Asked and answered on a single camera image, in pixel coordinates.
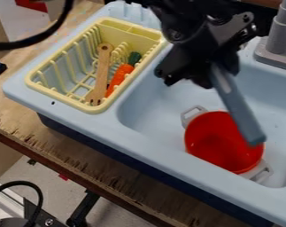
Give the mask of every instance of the wooden spatula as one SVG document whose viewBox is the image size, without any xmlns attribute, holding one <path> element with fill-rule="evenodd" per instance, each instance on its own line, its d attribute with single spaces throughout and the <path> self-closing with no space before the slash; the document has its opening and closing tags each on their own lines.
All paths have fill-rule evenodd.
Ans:
<svg viewBox="0 0 286 227">
<path fill-rule="evenodd" d="M 94 89 L 86 96 L 86 102 L 92 103 L 93 106 L 101 104 L 107 91 L 108 72 L 110 66 L 110 55 L 113 47 L 109 43 L 101 43 L 97 47 L 97 80 Z"/>
</svg>

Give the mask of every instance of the light blue sink basin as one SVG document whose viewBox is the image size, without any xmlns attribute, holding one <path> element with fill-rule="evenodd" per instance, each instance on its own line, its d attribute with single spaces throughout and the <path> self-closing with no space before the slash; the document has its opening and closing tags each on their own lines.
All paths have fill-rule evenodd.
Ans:
<svg viewBox="0 0 286 227">
<path fill-rule="evenodd" d="M 32 68 L 103 16 L 159 28 L 155 16 L 137 4 L 108 4 L 71 35 L 19 70 L 4 84 L 5 95 L 120 153 L 286 226 L 286 70 L 254 60 L 253 52 L 259 39 L 241 51 L 242 71 L 236 82 L 268 137 L 264 159 L 274 173 L 263 185 L 185 152 L 181 113 L 196 105 L 210 111 L 225 107 L 214 90 L 204 90 L 190 81 L 167 87 L 154 76 L 153 69 L 171 46 L 101 114 L 81 112 L 25 85 L 24 78 Z"/>
</svg>

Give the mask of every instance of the yellow dish rack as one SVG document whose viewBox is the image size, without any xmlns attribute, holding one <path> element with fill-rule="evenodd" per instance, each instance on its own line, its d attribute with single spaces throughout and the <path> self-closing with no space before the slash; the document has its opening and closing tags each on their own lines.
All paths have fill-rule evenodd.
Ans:
<svg viewBox="0 0 286 227">
<path fill-rule="evenodd" d="M 110 43 L 114 47 L 108 82 L 117 68 L 128 62 L 131 51 L 137 51 L 143 57 L 123 83 L 115 86 L 110 97 L 103 98 L 99 106 L 92 106 L 85 102 L 85 97 L 93 90 L 97 78 L 97 46 L 100 43 Z M 124 20 L 102 18 L 33 69 L 25 77 L 25 83 L 31 89 L 85 113 L 99 114 L 116 100 L 166 44 L 158 30 Z"/>
</svg>

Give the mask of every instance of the faucet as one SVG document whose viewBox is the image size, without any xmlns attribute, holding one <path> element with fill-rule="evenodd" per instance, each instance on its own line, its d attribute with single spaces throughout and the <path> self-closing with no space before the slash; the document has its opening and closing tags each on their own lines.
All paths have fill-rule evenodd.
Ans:
<svg viewBox="0 0 286 227">
<path fill-rule="evenodd" d="M 269 36 L 259 42 L 255 58 L 259 62 L 286 69 L 286 0 L 279 6 Z"/>
</svg>

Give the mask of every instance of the cable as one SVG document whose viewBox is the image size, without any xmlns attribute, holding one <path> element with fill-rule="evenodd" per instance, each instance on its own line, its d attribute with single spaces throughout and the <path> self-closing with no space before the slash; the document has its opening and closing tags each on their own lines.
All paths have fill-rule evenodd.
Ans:
<svg viewBox="0 0 286 227">
<path fill-rule="evenodd" d="M 22 186 L 22 185 L 35 189 L 37 192 L 37 195 L 38 195 L 38 203 L 37 203 L 37 206 L 35 208 L 35 211 L 32 214 L 32 216 L 30 217 L 30 219 L 28 220 L 28 222 L 24 225 L 24 227 L 34 227 L 37 216 L 41 213 L 42 206 L 43 206 L 43 193 L 42 193 L 41 189 L 36 184 L 33 184 L 31 182 L 14 181 L 14 182 L 9 182 L 7 184 L 1 185 L 0 186 L 0 192 L 2 192 L 3 190 L 5 190 L 7 188 L 13 187 L 13 186 Z"/>
<path fill-rule="evenodd" d="M 59 30 L 59 28 L 62 26 L 64 21 L 66 20 L 66 17 L 68 16 L 69 12 L 72 10 L 74 0 L 65 0 L 65 6 L 62 14 L 59 16 L 57 22 L 52 25 L 50 28 L 48 28 L 46 31 L 41 32 L 38 35 L 33 35 L 31 37 L 28 37 L 23 40 L 18 40 L 15 42 L 0 42 L 0 51 L 9 51 L 14 50 L 18 48 L 24 48 L 28 47 L 30 45 L 37 44 L 51 35 L 53 35 L 56 31 Z"/>
</svg>

